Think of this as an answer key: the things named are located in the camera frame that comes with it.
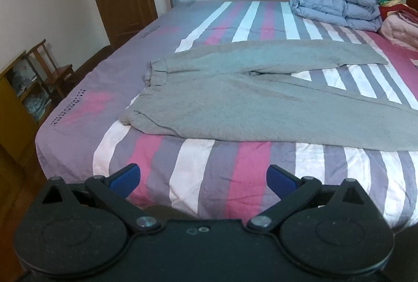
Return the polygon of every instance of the gray stripe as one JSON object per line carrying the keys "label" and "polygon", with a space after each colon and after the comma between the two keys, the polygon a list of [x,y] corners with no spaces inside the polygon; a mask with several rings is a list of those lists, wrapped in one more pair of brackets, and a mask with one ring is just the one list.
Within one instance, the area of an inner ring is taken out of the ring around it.
{"label": "gray stripe", "polygon": [[359,88],[356,82],[354,81],[353,76],[351,75],[350,71],[348,70],[347,65],[340,66],[339,68],[337,68],[337,71],[347,91],[360,94]]}
{"label": "gray stripe", "polygon": [[285,21],[280,2],[277,2],[274,10],[274,39],[286,39]]}
{"label": "gray stripe", "polygon": [[301,17],[296,16],[295,14],[293,16],[295,18],[296,27],[298,28],[300,39],[311,39],[306,25],[304,23],[304,20]]}
{"label": "gray stripe", "polygon": [[270,164],[276,164],[294,175],[296,170],[296,143],[272,142]]}
{"label": "gray stripe", "polygon": [[415,168],[408,151],[398,151],[402,165],[403,178],[405,180],[405,202],[395,228],[403,226],[412,217],[417,202],[417,185],[415,180]]}
{"label": "gray stripe", "polygon": [[[358,38],[358,40],[362,44],[367,44],[367,42],[364,40],[364,38],[359,33],[357,33],[357,31],[353,30],[353,33],[356,35],[356,37]],[[394,90],[394,92],[396,92],[396,94],[398,95],[399,100],[401,101],[401,103],[410,107],[407,99],[405,98],[405,95],[403,94],[403,92],[401,91],[401,89],[398,87],[398,85],[394,82],[392,76],[387,71],[386,66],[385,65],[382,65],[382,64],[378,64],[378,67],[381,70],[384,78],[386,78],[386,80],[389,83],[389,85],[392,87],[392,89]]]}
{"label": "gray stripe", "polygon": [[398,95],[398,98],[401,101],[401,103],[406,105],[407,107],[410,107],[407,99],[405,98],[405,95],[403,94],[401,89],[398,87],[398,85],[394,82],[394,80],[393,80],[392,76],[389,74],[386,66],[382,65],[382,64],[378,64],[378,67],[381,70],[383,76],[386,78],[389,85],[392,87],[394,92],[396,92],[396,94]]}
{"label": "gray stripe", "polygon": [[183,143],[183,138],[164,137],[151,160],[147,190],[151,201],[155,204],[171,206],[170,178],[173,175],[177,156]]}
{"label": "gray stripe", "polygon": [[238,142],[214,143],[199,191],[197,214],[202,219],[223,217],[239,145]]}
{"label": "gray stripe", "polygon": [[[270,164],[276,164],[279,167],[295,173],[296,168],[296,143],[273,142],[270,147]],[[267,186],[265,186],[264,195],[261,198],[260,212],[268,209],[280,201],[280,198]]]}
{"label": "gray stripe", "polygon": [[350,30],[351,30],[351,32],[354,33],[354,35],[357,37],[357,39],[359,40],[360,43],[368,44],[367,41],[365,41],[364,38],[362,36],[360,36],[360,34],[356,30],[352,30],[352,29],[350,29]]}
{"label": "gray stripe", "polygon": [[234,17],[232,24],[227,28],[225,33],[222,35],[219,43],[227,44],[231,43],[235,33],[237,33],[238,27],[244,19],[245,14],[247,13],[252,2],[244,2],[244,5],[241,7],[238,14]]}
{"label": "gray stripe", "polygon": [[132,156],[135,149],[135,144],[138,138],[143,135],[141,131],[135,128],[130,128],[126,136],[118,143],[114,149],[114,153],[118,154],[113,156],[109,163],[109,175],[121,170],[126,166],[129,158]]}
{"label": "gray stripe", "polygon": [[248,40],[260,40],[261,26],[264,21],[264,13],[268,2],[261,2],[258,6],[256,17],[252,22],[251,29],[249,29]]}
{"label": "gray stripe", "polygon": [[371,69],[369,68],[369,66],[366,64],[362,64],[360,65],[360,68],[363,70],[364,75],[366,76],[371,87],[373,88],[373,91],[375,92],[376,97],[387,99],[385,90],[383,90],[383,88],[380,86],[378,80],[373,75],[373,72],[371,72]]}
{"label": "gray stripe", "polygon": [[370,160],[371,187],[370,198],[383,215],[389,180],[382,154],[377,150],[364,150]]}
{"label": "gray stripe", "polygon": [[323,146],[325,184],[340,185],[348,177],[348,166],[342,146]]}
{"label": "gray stripe", "polygon": [[319,85],[328,85],[322,70],[310,70],[309,74],[311,75],[313,83]]}
{"label": "gray stripe", "polygon": [[348,38],[347,34],[340,27],[336,25],[332,25],[332,27],[335,29],[335,31],[337,31],[338,35],[342,38],[343,41],[352,43],[350,38]]}
{"label": "gray stripe", "polygon": [[321,34],[323,39],[332,40],[331,36],[329,35],[326,28],[323,27],[323,25],[320,22],[317,22],[316,20],[312,20],[316,28],[318,29],[319,33]]}
{"label": "gray stripe", "polygon": [[212,24],[210,24],[208,26],[208,28],[206,30],[203,31],[203,33],[200,35],[200,37],[198,39],[196,39],[193,43],[193,47],[198,47],[198,46],[202,46],[204,45],[204,42],[206,41],[206,39],[214,32],[214,30],[219,27],[220,25],[224,24],[225,18],[228,16],[228,14],[231,13],[231,11],[234,10],[234,8],[238,5],[238,3],[232,3],[231,5],[229,5],[227,7],[227,9],[225,11],[223,11],[221,13],[221,15],[216,18]]}

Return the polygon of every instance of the wooden cabinet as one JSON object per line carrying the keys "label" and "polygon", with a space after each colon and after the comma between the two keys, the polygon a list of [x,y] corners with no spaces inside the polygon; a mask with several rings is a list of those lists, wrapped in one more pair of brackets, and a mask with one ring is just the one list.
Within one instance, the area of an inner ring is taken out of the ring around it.
{"label": "wooden cabinet", "polygon": [[0,145],[16,161],[26,157],[31,148],[38,126],[16,97],[9,81],[0,78]]}
{"label": "wooden cabinet", "polygon": [[35,136],[41,123],[37,123],[24,106],[24,99],[34,86],[30,85],[28,91],[17,97],[9,82],[12,67],[24,54],[0,71],[0,224],[20,192],[26,168],[31,167]]}
{"label": "wooden cabinet", "polygon": [[0,146],[0,224],[13,205],[23,182],[23,168]]}

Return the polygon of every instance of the white stripe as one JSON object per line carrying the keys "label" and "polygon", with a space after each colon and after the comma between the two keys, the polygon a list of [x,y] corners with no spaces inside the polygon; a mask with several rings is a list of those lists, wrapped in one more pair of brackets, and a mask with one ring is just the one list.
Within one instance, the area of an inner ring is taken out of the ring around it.
{"label": "white stripe", "polygon": [[381,151],[381,154],[388,177],[383,217],[389,226],[393,228],[399,221],[405,202],[405,180],[398,153]]}
{"label": "white stripe", "polygon": [[323,145],[296,143],[295,176],[313,176],[325,183]]}
{"label": "white stripe", "polygon": [[356,30],[356,32],[373,48],[375,49],[375,51],[381,55],[383,58],[385,58],[388,61],[388,65],[386,65],[385,67],[387,68],[387,71],[389,72],[390,76],[392,77],[392,79],[394,80],[394,82],[396,83],[396,85],[398,85],[398,87],[400,88],[400,90],[402,91],[403,95],[405,96],[406,100],[408,101],[409,105],[411,106],[411,108],[418,110],[418,101],[415,98],[415,96],[412,94],[411,90],[406,86],[406,84],[404,83],[404,81],[402,80],[401,76],[398,74],[398,72],[395,70],[395,68],[393,67],[393,65],[390,63],[389,58],[387,58],[387,56],[385,55],[385,53],[382,51],[381,48],[379,48],[375,41],[373,39],[371,39],[367,33],[365,33],[364,31],[360,31],[360,30]]}
{"label": "white stripe", "polygon": [[254,22],[254,18],[256,17],[258,7],[260,6],[260,2],[252,2],[249,6],[247,13],[245,14],[244,18],[239,25],[235,36],[233,37],[234,42],[241,42],[248,39],[249,31],[251,29],[252,23]]}
{"label": "white stripe", "polygon": [[312,20],[304,18],[304,23],[311,39],[323,39],[321,33]]}
{"label": "white stripe", "polygon": [[300,39],[298,27],[296,26],[295,17],[288,2],[281,2],[283,13],[283,21],[285,23],[286,39]]}
{"label": "white stripe", "polygon": [[350,39],[351,43],[353,43],[353,44],[361,44],[362,43],[361,41],[359,41],[357,36],[350,29],[348,29],[344,26],[340,26],[340,29],[342,30],[342,32],[344,32],[347,35],[347,37]]}
{"label": "white stripe", "polygon": [[370,159],[363,149],[344,147],[348,178],[355,178],[367,194],[371,189]]}
{"label": "white stripe", "polygon": [[218,18],[223,11],[227,9],[232,2],[223,3],[215,12],[213,12],[209,17],[207,17],[203,23],[201,23],[196,29],[194,29],[191,34],[189,34],[185,39],[182,39],[179,47],[176,49],[176,52],[186,51],[191,49],[193,42],[198,39],[204,30],[206,30],[210,24],[212,24],[216,18]]}
{"label": "white stripe", "polygon": [[329,86],[333,86],[334,88],[339,88],[346,90],[346,87],[338,73],[337,69],[323,69],[323,75],[325,76],[325,80]]}
{"label": "white stripe", "polygon": [[[138,96],[139,94],[131,100],[129,105],[132,105]],[[130,127],[130,125],[123,125],[118,120],[106,131],[102,141],[93,154],[93,175],[109,176],[109,166],[114,150],[119,142],[128,134]]]}
{"label": "white stripe", "polygon": [[[198,39],[204,30],[218,18],[232,2],[223,3],[215,12],[213,12],[203,23],[194,29],[185,39],[180,42],[176,52],[189,50],[193,46],[193,42]],[[137,99],[139,95],[134,97],[130,105]],[[112,160],[116,146],[128,134],[130,125],[123,125],[119,120],[114,122],[112,126],[106,131],[101,142],[99,143],[95,153],[93,154],[93,175],[109,176],[109,166]]]}
{"label": "white stripe", "polygon": [[390,86],[388,81],[386,80],[385,76],[382,74],[382,71],[379,68],[379,65],[377,64],[367,64],[371,70],[371,73],[373,76],[375,76],[376,80],[382,87],[383,91],[386,93],[387,99],[389,99],[392,102],[402,104],[400,101],[398,95],[393,90],[393,88]]}
{"label": "white stripe", "polygon": [[295,72],[291,73],[291,75],[292,77],[312,81],[311,74],[309,73],[309,71]]}
{"label": "white stripe", "polygon": [[349,65],[348,71],[351,73],[354,82],[356,82],[361,95],[370,98],[377,98],[375,91],[371,87],[369,80],[359,65]]}
{"label": "white stripe", "polygon": [[200,185],[212,150],[212,139],[186,139],[170,178],[173,208],[197,216]]}
{"label": "white stripe", "polygon": [[[414,164],[414,169],[415,169],[415,181],[418,187],[418,152],[417,151],[409,151],[409,155],[411,156],[412,159],[412,163]],[[416,200],[415,203],[415,209],[414,212],[411,216],[411,218],[409,219],[409,221],[406,224],[406,228],[415,225],[416,223],[418,223],[418,198]]]}
{"label": "white stripe", "polygon": [[338,34],[337,31],[335,31],[335,29],[333,28],[332,25],[327,24],[327,23],[322,23],[322,26],[328,31],[329,36],[331,37],[332,40],[335,40],[336,42],[343,42],[344,39],[342,39],[340,37],[340,35]]}

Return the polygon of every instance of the bed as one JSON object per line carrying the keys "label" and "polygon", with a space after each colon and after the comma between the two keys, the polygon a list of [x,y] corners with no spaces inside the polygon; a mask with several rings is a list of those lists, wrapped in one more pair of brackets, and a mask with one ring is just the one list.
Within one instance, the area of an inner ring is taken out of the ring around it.
{"label": "bed", "polygon": [[325,184],[356,178],[391,227],[416,224],[418,152],[181,139],[142,134],[118,121],[143,90],[151,60],[202,45],[260,39],[369,44],[388,60],[387,66],[342,66],[291,75],[418,109],[417,52],[373,32],[294,16],[287,2],[196,2],[176,7],[146,27],[101,62],[51,113],[36,136],[45,175],[74,183],[137,163],[141,183],[128,198],[135,205],[168,205],[204,219],[245,222],[278,201],[265,182],[269,164],[277,164],[297,177],[310,175]]}

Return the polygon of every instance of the yellow cabinet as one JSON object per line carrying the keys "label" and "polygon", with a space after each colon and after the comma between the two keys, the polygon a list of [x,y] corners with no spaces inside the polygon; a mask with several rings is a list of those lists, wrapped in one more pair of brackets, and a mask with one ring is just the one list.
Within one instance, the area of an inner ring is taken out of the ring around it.
{"label": "yellow cabinet", "polygon": [[38,126],[5,77],[0,77],[0,146],[18,163],[26,156]]}
{"label": "yellow cabinet", "polygon": [[13,205],[23,182],[23,168],[0,146],[0,224]]}

